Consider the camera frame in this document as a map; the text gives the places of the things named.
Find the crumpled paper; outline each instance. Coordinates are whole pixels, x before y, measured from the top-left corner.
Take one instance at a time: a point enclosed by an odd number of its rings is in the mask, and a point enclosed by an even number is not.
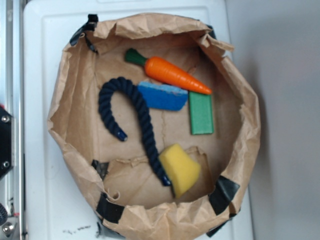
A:
[[[232,61],[224,56],[233,46],[213,39],[210,31],[204,23],[192,18],[144,13],[98,22],[94,32],[87,32],[98,53],[88,49],[84,38],[63,50],[48,130],[94,210],[101,193],[109,194],[110,201],[125,205],[119,223],[104,219],[103,224],[129,240],[192,240],[240,210],[260,147],[258,98]],[[115,179],[119,180],[123,170],[110,168],[103,181],[91,167],[93,160],[110,165],[124,161],[132,176],[141,166],[150,175],[137,114],[130,101],[118,92],[111,100],[113,116],[128,135],[125,143],[105,129],[98,113],[100,87],[111,78],[123,76],[135,84],[140,81],[159,84],[148,78],[140,66],[124,61],[128,48],[136,48],[146,57],[163,57],[213,90],[214,134],[191,135],[188,104],[178,112],[150,110],[159,152],[179,143],[190,156],[195,153],[193,159],[202,165],[197,184],[205,187],[193,187],[180,200],[175,200],[156,177],[148,179],[148,189],[152,182],[159,187],[159,191],[151,193],[137,188],[135,184],[139,181],[134,177],[123,182],[124,186],[117,187],[116,181],[113,184],[112,176],[118,175]],[[220,175],[239,184],[240,189],[229,207],[217,216],[208,193],[213,191]],[[131,186],[136,189],[134,197],[126,190]]]

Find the green block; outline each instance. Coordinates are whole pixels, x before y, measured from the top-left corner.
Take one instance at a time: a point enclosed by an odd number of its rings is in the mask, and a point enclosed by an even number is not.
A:
[[[214,119],[212,114],[211,95],[205,95],[197,92],[189,92],[189,106],[191,119],[191,133],[213,134]]]

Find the gray wall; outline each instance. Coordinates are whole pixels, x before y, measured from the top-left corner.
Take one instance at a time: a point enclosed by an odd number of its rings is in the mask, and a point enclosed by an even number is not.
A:
[[[320,1],[226,0],[233,59],[260,100],[256,240],[320,236]]]

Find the navy blue rope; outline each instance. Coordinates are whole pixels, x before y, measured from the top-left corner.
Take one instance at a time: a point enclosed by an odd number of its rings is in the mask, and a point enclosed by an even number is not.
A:
[[[126,133],[119,127],[111,111],[111,97],[115,91],[121,91],[131,99],[135,110],[137,111],[139,125],[142,131],[142,143],[146,155],[149,158],[149,163],[154,173],[162,181],[162,184],[164,186],[170,186],[171,182],[158,158],[159,153],[156,147],[149,108],[147,107],[142,94],[138,91],[138,88],[133,85],[132,81],[127,80],[124,77],[120,76],[117,79],[112,78],[109,82],[106,82],[100,90],[99,113],[105,127],[119,140],[127,140]]]

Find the toy carrot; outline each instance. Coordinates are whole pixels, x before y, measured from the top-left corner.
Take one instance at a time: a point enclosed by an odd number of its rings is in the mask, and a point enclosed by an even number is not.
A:
[[[211,89],[202,82],[161,57],[145,58],[137,50],[130,48],[125,54],[125,60],[143,66],[147,76],[162,83],[201,94],[212,93]]]

